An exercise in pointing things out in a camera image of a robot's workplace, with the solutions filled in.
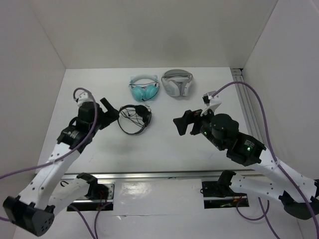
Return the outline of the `black headphones with cable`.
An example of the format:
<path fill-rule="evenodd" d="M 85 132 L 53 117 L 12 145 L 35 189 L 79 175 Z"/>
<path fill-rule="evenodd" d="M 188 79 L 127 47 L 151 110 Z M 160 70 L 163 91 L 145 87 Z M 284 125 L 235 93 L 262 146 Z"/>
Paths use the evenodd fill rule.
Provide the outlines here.
<path fill-rule="evenodd" d="M 140 129 L 136 132 L 127 132 L 120 124 L 120 118 L 117 119 L 118 126 L 127 135 L 141 134 L 151 123 L 152 110 L 144 105 L 125 105 L 119 109 L 119 116 L 130 120 L 133 124 L 137 125 Z"/>

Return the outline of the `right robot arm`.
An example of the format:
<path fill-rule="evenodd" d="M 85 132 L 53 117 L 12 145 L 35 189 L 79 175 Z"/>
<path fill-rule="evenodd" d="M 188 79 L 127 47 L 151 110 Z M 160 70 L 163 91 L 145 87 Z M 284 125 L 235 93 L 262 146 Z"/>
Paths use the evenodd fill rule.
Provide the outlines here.
<path fill-rule="evenodd" d="M 273 200 L 283 205 L 291 216 L 308 220 L 319 213 L 319 182 L 298 173 L 278 159 L 256 138 L 241 133 L 239 124 L 227 114 L 203 115 L 201 110 L 187 110 L 173 119 L 179 135 L 193 125 L 192 135 L 202 134 L 218 150 L 226 151 L 227 158 L 249 167 L 270 181 L 262 182 L 225 170 L 218 179 L 217 189 L 222 195 L 244 193 Z"/>

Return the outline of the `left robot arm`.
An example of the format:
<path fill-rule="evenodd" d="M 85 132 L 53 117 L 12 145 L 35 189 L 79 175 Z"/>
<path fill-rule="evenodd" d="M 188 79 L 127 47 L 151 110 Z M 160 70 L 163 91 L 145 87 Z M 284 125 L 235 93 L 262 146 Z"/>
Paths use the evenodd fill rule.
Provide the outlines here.
<path fill-rule="evenodd" d="M 118 110 L 105 98 L 100 102 L 106 112 L 92 100 L 79 103 L 78 115 L 62 130 L 46 166 L 17 196 L 4 200 L 2 206 L 11 223 L 40 237 L 52 226 L 54 218 L 80 197 L 106 201 L 109 188 L 88 173 L 80 173 L 66 186 L 56 189 L 95 134 L 119 118 Z"/>

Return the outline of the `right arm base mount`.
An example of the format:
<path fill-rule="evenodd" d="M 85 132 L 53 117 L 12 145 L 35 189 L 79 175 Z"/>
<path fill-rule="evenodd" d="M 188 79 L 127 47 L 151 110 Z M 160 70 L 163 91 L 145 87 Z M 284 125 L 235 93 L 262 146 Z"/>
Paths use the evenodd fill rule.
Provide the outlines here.
<path fill-rule="evenodd" d="M 236 208 L 238 203 L 238 207 L 249 207 L 246 194 L 234 193 L 217 184 L 217 181 L 202 181 L 200 193 L 203 195 L 205 209 Z"/>

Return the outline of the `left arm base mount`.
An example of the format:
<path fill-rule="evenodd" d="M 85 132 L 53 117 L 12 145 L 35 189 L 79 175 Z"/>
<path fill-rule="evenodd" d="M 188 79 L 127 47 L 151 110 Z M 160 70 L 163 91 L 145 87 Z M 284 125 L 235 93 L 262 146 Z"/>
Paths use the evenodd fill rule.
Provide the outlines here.
<path fill-rule="evenodd" d="M 97 212 L 100 209 L 102 209 L 102 211 L 112 211 L 114 208 L 114 190 L 115 184 L 113 182 L 99 183 L 94 196 L 89 198 L 81 196 L 67 207 L 67 211 L 75 211 L 72 207 L 75 207 L 81 212 Z"/>

